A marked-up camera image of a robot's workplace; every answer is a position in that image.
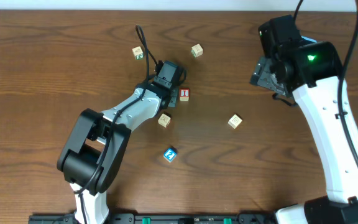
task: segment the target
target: wooden table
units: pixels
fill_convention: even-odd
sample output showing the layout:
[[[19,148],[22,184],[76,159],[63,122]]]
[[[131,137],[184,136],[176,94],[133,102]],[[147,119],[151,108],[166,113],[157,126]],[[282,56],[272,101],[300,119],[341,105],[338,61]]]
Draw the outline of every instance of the wooden table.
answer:
[[[56,162],[81,111],[112,108],[145,76],[135,60],[141,24],[152,53],[188,70],[188,103],[136,129],[108,204],[140,213],[273,210],[325,195],[321,162],[299,108],[249,84],[262,55],[257,28],[285,12],[0,11],[0,223],[75,209]],[[301,33],[343,59],[349,13],[298,16]],[[204,47],[193,58],[190,49]],[[358,124],[358,42],[348,70]],[[238,113],[244,121],[232,129]],[[170,145],[178,156],[168,163]]]

